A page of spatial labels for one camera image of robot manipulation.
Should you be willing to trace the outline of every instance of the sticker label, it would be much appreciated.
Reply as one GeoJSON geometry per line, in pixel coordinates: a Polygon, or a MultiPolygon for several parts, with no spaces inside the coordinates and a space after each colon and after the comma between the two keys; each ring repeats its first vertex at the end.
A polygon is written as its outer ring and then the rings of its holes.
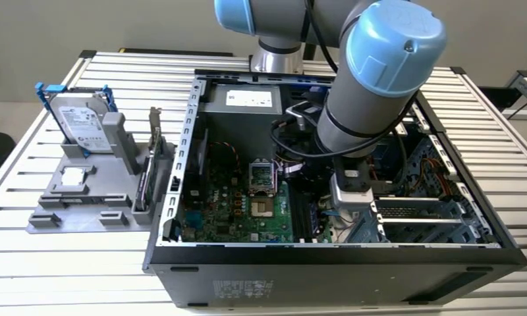
{"type": "Polygon", "coordinates": [[[95,112],[86,107],[59,107],[58,111],[75,143],[90,152],[110,151],[95,112]]]}
{"type": "Polygon", "coordinates": [[[273,288],[272,280],[216,280],[212,281],[217,298],[268,298],[273,288]]]}
{"type": "Polygon", "coordinates": [[[226,92],[226,105],[233,107],[273,107],[270,91],[230,90],[226,92]]]}

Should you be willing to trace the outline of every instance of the gray floor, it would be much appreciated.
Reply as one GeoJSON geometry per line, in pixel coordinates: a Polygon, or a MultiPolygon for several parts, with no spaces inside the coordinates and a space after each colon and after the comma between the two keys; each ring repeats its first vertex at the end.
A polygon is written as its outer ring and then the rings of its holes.
{"type": "Polygon", "coordinates": [[[41,109],[39,103],[0,102],[0,132],[9,134],[17,142],[41,109]]]}

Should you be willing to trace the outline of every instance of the slotted metal worktable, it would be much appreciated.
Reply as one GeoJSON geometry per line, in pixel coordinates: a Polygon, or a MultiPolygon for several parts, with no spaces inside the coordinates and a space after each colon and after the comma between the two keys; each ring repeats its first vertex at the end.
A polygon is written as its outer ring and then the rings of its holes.
{"type": "MultiPolygon", "coordinates": [[[[194,68],[246,71],[245,58],[97,53],[79,58],[69,86],[113,88],[125,128],[146,140],[147,109],[162,109],[161,128],[177,142],[194,68]]],[[[306,62],[306,74],[332,75],[306,62]]],[[[527,143],[469,78],[436,68],[421,88],[453,145],[527,256],[527,143]]],[[[62,135],[41,112],[0,169],[0,315],[187,315],[154,276],[142,274],[147,232],[27,235],[23,228],[62,151],[62,135]]],[[[400,314],[402,309],[222,309],[200,314],[400,314]]],[[[443,307],[408,313],[440,316],[527,315],[527,268],[443,307]]]]}

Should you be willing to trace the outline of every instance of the blue drive bracket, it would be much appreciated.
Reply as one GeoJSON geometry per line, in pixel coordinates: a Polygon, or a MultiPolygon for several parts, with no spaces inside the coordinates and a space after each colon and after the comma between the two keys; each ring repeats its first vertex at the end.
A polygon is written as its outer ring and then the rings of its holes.
{"type": "Polygon", "coordinates": [[[114,104],[113,90],[105,85],[101,91],[105,93],[106,106],[110,112],[118,112],[117,105],[114,104]]]}
{"type": "MultiPolygon", "coordinates": [[[[58,119],[57,119],[57,117],[55,117],[55,115],[54,115],[54,111],[53,111],[53,109],[50,108],[49,101],[47,101],[47,99],[46,99],[46,96],[50,96],[50,94],[57,94],[58,92],[51,92],[51,93],[50,93],[50,92],[49,92],[50,86],[47,86],[45,90],[42,89],[43,87],[45,87],[45,85],[42,84],[42,82],[37,82],[37,84],[34,85],[34,91],[35,91],[37,97],[38,97],[38,99],[41,100],[42,106],[45,107],[46,111],[50,113],[50,116],[51,116],[51,118],[54,119],[55,124],[58,125],[59,132],[61,132],[62,135],[63,135],[63,139],[65,139],[66,143],[67,143],[67,144],[71,144],[71,143],[70,143],[70,140],[67,139],[67,135],[66,135],[66,133],[63,132],[63,129],[62,129],[61,125],[59,125],[59,121],[58,121],[58,119]]],[[[58,85],[54,85],[54,87],[51,88],[51,91],[59,91],[59,93],[61,93],[61,92],[65,91],[65,89],[66,89],[66,87],[65,87],[63,85],[59,85],[59,84],[58,84],[58,85]]]]}

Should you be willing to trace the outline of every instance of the motherboard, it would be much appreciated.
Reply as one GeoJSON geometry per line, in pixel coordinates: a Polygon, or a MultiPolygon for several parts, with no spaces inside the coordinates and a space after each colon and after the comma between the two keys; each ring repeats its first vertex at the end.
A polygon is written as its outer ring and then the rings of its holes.
{"type": "Polygon", "coordinates": [[[185,212],[185,242],[293,242],[285,182],[269,196],[250,196],[246,177],[209,171],[200,209],[185,212]]]}

